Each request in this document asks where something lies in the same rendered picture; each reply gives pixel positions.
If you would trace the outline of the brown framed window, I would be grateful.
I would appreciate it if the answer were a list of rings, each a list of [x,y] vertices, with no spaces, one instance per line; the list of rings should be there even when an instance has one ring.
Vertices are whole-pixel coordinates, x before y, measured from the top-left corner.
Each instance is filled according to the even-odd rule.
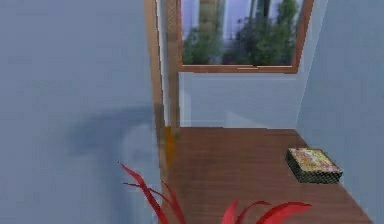
[[[299,70],[315,0],[176,0],[178,70]]]

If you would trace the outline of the red leaved house plant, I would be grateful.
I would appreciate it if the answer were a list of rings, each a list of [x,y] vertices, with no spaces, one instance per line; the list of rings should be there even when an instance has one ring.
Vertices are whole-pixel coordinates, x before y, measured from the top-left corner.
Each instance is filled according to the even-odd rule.
[[[153,211],[157,215],[160,224],[170,224],[168,218],[164,211],[162,210],[160,204],[157,202],[154,194],[160,196],[163,201],[169,204],[171,209],[173,210],[176,218],[179,221],[179,224],[186,224],[185,217],[182,211],[182,208],[177,200],[177,197],[173,191],[173,189],[166,183],[162,182],[162,184],[166,187],[169,193],[169,197],[166,197],[164,194],[150,188],[142,178],[142,176],[135,172],[134,170],[128,168],[123,163],[120,163],[121,168],[130,175],[136,183],[125,183],[128,186],[139,188],[144,194],[146,200],[149,205],[152,207]],[[268,205],[266,201],[255,201],[249,204],[246,208],[242,210],[239,215],[236,215],[236,208],[238,205],[238,201],[234,200],[225,210],[221,224],[243,224],[243,219],[245,218],[246,213],[256,205]],[[312,207],[311,204],[304,202],[286,202],[279,205],[276,205],[270,208],[267,212],[265,212],[256,222],[255,224],[283,224],[283,222],[291,217],[292,215],[299,214],[307,211]]]

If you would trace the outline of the dark box with floral lid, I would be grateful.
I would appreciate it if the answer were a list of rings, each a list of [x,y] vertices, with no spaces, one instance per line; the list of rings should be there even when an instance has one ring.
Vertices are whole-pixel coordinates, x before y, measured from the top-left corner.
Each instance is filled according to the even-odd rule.
[[[288,148],[285,160],[300,183],[337,184],[343,175],[321,149]]]

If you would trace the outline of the brown wooden door frame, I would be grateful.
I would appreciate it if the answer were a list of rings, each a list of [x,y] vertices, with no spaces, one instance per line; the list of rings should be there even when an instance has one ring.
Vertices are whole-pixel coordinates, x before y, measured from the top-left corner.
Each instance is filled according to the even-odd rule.
[[[167,70],[163,81],[161,74],[161,47],[159,28],[161,2],[165,5],[165,37]],[[160,177],[166,180],[169,175],[171,160],[166,149],[166,123],[169,119],[170,132],[177,138],[180,132],[179,104],[179,65],[180,51],[180,0],[144,0],[148,53],[150,57],[150,74],[152,83],[152,100],[154,106],[154,121],[159,153]]]

